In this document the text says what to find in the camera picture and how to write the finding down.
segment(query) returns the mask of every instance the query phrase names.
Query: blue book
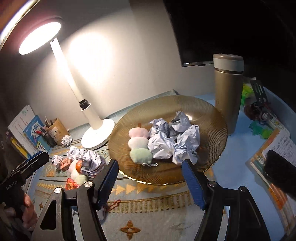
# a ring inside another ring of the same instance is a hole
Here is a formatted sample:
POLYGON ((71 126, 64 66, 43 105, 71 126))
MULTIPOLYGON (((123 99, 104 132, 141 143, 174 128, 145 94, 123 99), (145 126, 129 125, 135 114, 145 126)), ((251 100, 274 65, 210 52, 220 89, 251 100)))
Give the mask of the blue book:
POLYGON ((35 131, 40 130, 43 126, 44 125, 39 116, 36 115, 24 129, 23 133, 33 143, 33 145, 38 148, 38 150, 48 152, 50 150, 50 145, 46 143, 42 136, 35 133, 35 131))

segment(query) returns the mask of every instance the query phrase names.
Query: bottle lid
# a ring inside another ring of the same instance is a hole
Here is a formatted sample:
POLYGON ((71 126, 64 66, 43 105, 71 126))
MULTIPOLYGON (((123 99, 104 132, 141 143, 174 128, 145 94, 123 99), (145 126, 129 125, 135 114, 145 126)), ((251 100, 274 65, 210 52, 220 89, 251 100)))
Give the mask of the bottle lid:
POLYGON ((216 69, 243 72, 244 71, 244 59, 241 56, 233 54, 214 54, 214 67, 216 69))

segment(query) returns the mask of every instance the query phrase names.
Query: orange ball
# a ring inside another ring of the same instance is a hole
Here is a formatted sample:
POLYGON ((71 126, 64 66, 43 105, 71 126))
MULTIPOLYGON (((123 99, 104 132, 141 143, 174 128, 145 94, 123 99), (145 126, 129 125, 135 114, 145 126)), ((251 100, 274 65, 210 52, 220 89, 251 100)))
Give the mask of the orange ball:
POLYGON ((82 161, 77 161, 76 163, 76 171, 81 172, 81 167, 82 167, 82 161))

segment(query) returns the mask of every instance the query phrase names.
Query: green plush ball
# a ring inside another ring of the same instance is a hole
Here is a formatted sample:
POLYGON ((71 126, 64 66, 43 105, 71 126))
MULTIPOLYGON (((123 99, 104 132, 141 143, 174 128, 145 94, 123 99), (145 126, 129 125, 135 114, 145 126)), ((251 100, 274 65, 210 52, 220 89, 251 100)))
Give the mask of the green plush ball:
POLYGON ((130 151, 130 157, 134 163, 143 164, 143 163, 151 163, 153 155, 146 148, 138 148, 130 151))
POLYGON ((87 181, 87 177, 85 175, 79 174, 74 181, 78 184, 78 185, 82 185, 87 181))

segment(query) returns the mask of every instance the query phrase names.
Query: pen holder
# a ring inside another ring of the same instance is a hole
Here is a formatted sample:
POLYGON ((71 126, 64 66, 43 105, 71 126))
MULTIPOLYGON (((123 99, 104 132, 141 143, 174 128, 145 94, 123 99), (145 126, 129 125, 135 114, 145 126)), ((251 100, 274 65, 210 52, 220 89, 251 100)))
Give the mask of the pen holder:
POLYGON ((46 143, 48 145, 50 145, 51 147, 55 147, 57 145, 57 143, 54 141, 54 139, 48 134, 48 133, 45 133, 44 136, 42 136, 43 140, 46 141, 46 143))
POLYGON ((64 135, 70 135, 59 118, 53 120, 53 124, 45 129, 46 132, 54 139, 58 146, 62 146, 64 135))

